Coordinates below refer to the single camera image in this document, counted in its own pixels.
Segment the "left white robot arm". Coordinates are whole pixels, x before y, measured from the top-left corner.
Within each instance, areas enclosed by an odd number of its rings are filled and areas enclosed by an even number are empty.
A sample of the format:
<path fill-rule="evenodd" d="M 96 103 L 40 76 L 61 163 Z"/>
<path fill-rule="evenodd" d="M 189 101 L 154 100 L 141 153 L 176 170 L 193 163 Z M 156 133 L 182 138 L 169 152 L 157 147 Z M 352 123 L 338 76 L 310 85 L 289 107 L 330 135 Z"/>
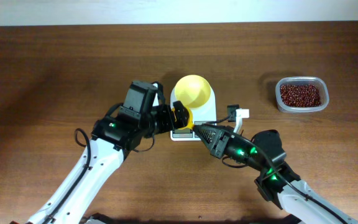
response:
<path fill-rule="evenodd" d="M 29 223 L 79 223 L 105 181 L 137 151 L 143 138 L 187 127 L 192 113 L 182 102 L 165 102 L 158 82 L 133 81 L 122 103 L 110 107 L 95 122 L 90 135 L 82 129 L 85 143 L 78 162 Z"/>

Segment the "white digital kitchen scale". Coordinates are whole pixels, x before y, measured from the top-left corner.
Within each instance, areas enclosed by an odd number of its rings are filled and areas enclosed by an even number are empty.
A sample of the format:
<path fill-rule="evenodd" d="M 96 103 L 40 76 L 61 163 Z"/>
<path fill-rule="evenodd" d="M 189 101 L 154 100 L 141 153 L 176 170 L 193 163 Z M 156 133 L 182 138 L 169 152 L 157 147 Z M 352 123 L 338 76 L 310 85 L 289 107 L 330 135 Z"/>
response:
<path fill-rule="evenodd" d="M 212 88 L 208 101 L 198 108 L 191 108 L 193 124 L 203 124 L 208 121 L 216 121 L 216 98 Z M 172 141 L 200 141 L 200 138 L 191 129 L 176 129 L 170 131 Z"/>

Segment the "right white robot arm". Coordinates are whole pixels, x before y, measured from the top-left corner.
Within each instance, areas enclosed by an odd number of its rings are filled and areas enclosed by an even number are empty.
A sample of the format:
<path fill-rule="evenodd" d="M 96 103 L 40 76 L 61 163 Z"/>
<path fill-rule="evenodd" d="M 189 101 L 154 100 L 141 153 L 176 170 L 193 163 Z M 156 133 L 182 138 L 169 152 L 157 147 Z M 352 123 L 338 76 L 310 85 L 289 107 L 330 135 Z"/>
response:
<path fill-rule="evenodd" d="M 232 159 L 238 168 L 260 172 L 254 180 L 259 194 L 302 223 L 358 223 L 317 194 L 285 162 L 287 156 L 278 131 L 261 131 L 246 139 L 230 126 L 201 124 L 193 127 L 210 154 Z"/>

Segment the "clear plastic food container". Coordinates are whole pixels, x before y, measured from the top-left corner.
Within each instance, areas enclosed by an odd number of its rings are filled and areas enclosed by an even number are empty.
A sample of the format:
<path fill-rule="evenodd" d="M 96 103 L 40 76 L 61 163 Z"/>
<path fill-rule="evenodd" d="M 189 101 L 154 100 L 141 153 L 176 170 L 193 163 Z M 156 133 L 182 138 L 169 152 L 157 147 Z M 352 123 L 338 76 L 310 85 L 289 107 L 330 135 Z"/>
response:
<path fill-rule="evenodd" d="M 286 77 L 275 87 L 277 107 L 284 113 L 312 113 L 329 104 L 325 82 L 317 77 Z"/>

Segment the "yellow measuring scoop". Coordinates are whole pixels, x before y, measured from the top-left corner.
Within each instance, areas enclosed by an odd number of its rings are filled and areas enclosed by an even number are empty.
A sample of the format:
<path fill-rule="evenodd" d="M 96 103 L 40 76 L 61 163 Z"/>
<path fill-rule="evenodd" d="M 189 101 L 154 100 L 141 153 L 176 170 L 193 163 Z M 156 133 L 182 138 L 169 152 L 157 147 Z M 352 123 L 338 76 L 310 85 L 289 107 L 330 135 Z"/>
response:
<path fill-rule="evenodd" d="M 193 129 L 194 123 L 193 123 L 193 114 L 191 112 L 191 110 L 189 108 L 186 107 L 186 109 L 189 112 L 189 120 L 188 120 L 188 125 L 185 128 L 175 128 L 174 129 Z"/>

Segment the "pale yellow plastic bowl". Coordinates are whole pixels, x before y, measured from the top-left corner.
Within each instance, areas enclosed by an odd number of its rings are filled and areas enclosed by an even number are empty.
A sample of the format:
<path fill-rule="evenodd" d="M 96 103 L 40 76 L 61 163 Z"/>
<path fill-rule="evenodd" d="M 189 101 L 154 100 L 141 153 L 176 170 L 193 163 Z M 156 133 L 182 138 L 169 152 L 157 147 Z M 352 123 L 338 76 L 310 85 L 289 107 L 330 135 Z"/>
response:
<path fill-rule="evenodd" d="M 211 96 L 211 86 L 199 75 L 187 75 L 179 79 L 174 87 L 178 101 L 188 108 L 199 108 L 207 103 Z"/>

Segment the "red beans in container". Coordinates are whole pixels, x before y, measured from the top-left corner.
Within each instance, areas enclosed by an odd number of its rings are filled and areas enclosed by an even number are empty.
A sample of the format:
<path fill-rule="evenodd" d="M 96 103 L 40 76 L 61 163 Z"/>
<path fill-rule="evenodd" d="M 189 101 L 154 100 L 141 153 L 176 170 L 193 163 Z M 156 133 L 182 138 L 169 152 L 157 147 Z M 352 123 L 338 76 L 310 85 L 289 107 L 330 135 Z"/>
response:
<path fill-rule="evenodd" d="M 280 96 L 283 103 L 290 107 L 310 108 L 321 105 L 319 90 L 314 85 L 282 85 Z"/>

